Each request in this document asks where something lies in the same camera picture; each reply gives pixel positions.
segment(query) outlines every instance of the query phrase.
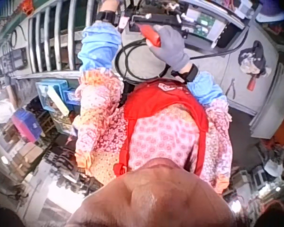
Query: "red vest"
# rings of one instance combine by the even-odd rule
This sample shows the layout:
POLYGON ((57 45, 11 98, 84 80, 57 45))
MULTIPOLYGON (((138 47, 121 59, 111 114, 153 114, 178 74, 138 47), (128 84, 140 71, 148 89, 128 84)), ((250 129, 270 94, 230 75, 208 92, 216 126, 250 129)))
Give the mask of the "red vest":
POLYGON ((206 112, 185 85, 168 79, 157 79, 143 83, 129 95, 124 105, 124 118, 128 121, 127 138, 120 151, 119 163, 114 165, 116 176, 127 172, 129 145, 137 120, 151 117, 173 104, 183 104, 199 128, 199 149, 195 174, 200 176, 205 155, 206 133, 208 132, 206 112))

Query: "pliers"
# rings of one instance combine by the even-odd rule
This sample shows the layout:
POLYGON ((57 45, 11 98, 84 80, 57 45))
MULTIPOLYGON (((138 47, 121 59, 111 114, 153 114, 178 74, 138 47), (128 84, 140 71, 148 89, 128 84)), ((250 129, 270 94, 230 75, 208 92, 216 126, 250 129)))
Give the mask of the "pliers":
POLYGON ((236 98, 235 78, 231 79, 231 84, 229 85, 229 87, 228 87, 228 89, 226 90, 226 93, 225 93, 226 96, 230 92, 231 87, 232 87, 232 99, 235 99, 236 98))

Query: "red handle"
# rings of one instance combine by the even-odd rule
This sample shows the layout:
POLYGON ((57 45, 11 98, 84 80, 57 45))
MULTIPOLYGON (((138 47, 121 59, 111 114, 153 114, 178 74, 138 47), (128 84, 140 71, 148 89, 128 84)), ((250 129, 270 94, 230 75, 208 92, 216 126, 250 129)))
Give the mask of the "red handle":
POLYGON ((255 86, 256 86, 256 77, 255 76, 253 76, 251 79, 250 79, 250 81, 249 81, 249 83, 248 83, 248 85, 247 85, 247 89, 249 90, 249 91, 253 91, 254 90, 254 88, 255 88, 255 86))
POLYGON ((138 25, 141 34, 147 38, 154 46, 161 47, 159 34, 150 25, 138 25))

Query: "blue arm sleeve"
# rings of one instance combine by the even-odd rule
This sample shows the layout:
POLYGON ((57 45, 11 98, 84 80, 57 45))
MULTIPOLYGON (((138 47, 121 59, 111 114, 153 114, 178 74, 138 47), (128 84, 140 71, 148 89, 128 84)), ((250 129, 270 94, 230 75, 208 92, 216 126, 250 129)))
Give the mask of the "blue arm sleeve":
POLYGON ((78 58, 83 65, 80 71, 104 67, 112 68, 112 60, 121 44, 121 34, 116 28, 105 22, 96 22, 83 30, 82 49, 78 58))
POLYGON ((213 76, 206 71, 201 71, 193 82, 187 83, 187 88, 202 105, 209 105, 215 99, 227 101, 222 89, 215 84, 213 76))

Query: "wristwatch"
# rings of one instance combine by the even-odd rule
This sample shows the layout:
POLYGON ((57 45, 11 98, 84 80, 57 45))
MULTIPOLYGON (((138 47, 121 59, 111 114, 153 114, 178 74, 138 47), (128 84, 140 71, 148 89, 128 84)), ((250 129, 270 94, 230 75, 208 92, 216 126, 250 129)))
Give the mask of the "wristwatch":
POLYGON ((172 70, 171 75, 174 77, 179 76, 185 81, 185 83, 187 83, 187 82, 192 82, 195 79, 195 77, 198 75, 198 72, 199 72, 198 67, 195 64, 193 64, 189 72, 181 74, 177 71, 172 70))
POLYGON ((109 10, 98 12, 96 15, 96 20, 101 20, 103 22, 108 22, 112 25, 115 25, 115 12, 109 10))

